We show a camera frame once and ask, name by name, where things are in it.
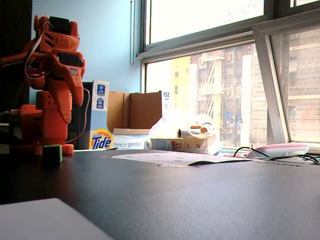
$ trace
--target papers on desk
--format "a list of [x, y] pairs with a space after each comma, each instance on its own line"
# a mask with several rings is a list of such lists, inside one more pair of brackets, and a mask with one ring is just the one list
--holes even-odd
[[189, 166], [194, 163], [200, 163], [200, 165], [208, 162], [210, 163], [222, 163], [222, 162], [235, 162], [235, 161], [248, 161], [245, 158], [239, 157], [225, 157], [216, 155], [205, 155], [197, 153], [187, 153], [187, 152], [157, 152], [157, 153], [134, 153], [134, 154], [124, 154], [117, 156], [102, 156], [102, 158], [115, 158], [115, 159], [126, 159], [132, 161], [140, 161], [146, 163], [155, 163], [163, 166]]
[[0, 205], [0, 239], [112, 240], [57, 198]]

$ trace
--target window pane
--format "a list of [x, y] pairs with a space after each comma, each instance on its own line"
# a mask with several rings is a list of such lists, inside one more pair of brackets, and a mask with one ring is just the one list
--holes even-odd
[[225, 147], [267, 144], [267, 102], [254, 44], [151, 63], [146, 74], [147, 92], [170, 91], [172, 108], [211, 116]]
[[320, 28], [271, 37], [292, 141], [320, 141]]
[[304, 5], [304, 4], [309, 4], [309, 3], [313, 3], [319, 0], [291, 0], [291, 7], [296, 7], [296, 6], [300, 6], [300, 5]]
[[150, 43], [177, 38], [263, 14], [264, 0], [154, 0], [151, 3]]

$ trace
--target small green block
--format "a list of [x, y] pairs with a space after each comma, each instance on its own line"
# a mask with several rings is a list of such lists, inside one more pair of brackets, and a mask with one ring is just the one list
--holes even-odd
[[62, 145], [48, 145], [42, 147], [42, 165], [54, 168], [62, 162]]

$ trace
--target window frame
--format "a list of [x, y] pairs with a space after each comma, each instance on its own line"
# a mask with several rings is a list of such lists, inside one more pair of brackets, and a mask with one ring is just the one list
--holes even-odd
[[285, 114], [284, 102], [279, 83], [279, 67], [275, 61], [271, 36], [289, 34], [320, 27], [320, 9], [258, 23], [252, 27], [254, 42], [268, 105], [271, 129], [275, 143], [305, 142], [293, 141], [289, 131], [288, 115]]
[[[147, 9], [147, 0], [141, 1], [141, 48], [140, 53], [137, 54], [142, 63], [141, 92], [146, 91], [147, 64], [149, 63], [255, 43], [268, 105], [267, 144], [290, 142], [289, 126], [281, 98], [270, 34], [279, 34], [283, 31], [294, 32], [301, 28], [319, 25], [320, 1], [291, 7], [290, 0], [264, 0], [262, 16], [153, 44], [146, 44], [147, 14], [150, 13], [151, 8]], [[319, 153], [319, 151], [320, 144], [310, 143], [310, 153]]]
[[232, 47], [232, 44], [237, 42], [252, 43], [251, 26], [272, 20], [274, 13], [274, 0], [264, 0], [262, 16], [148, 44], [146, 34], [150, 26], [147, 23], [147, 14], [151, 15], [151, 10], [147, 9], [147, 1], [142, 0], [141, 53], [137, 54], [137, 57], [146, 64], [208, 52], [226, 45]]

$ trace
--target black desk surface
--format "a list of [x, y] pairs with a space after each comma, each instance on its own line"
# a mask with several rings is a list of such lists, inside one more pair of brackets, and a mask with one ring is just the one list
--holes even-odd
[[0, 155], [0, 204], [59, 198], [115, 240], [320, 239], [319, 166], [100, 157], [111, 152], [139, 151], [77, 152], [50, 171]]

